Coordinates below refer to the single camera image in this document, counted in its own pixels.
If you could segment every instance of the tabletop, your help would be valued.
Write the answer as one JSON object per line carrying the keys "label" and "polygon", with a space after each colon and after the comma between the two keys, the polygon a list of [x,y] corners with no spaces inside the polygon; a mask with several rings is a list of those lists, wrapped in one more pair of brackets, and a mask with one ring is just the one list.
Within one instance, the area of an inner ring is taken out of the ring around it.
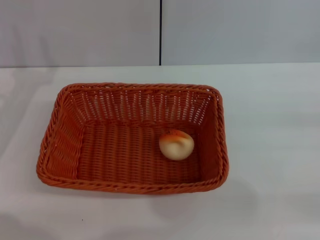
{"label": "tabletop", "polygon": [[[62,189],[36,174],[60,89],[186,83],[223,98],[229,176],[165,196]],[[320,239],[320,63],[0,69],[3,240]]]}

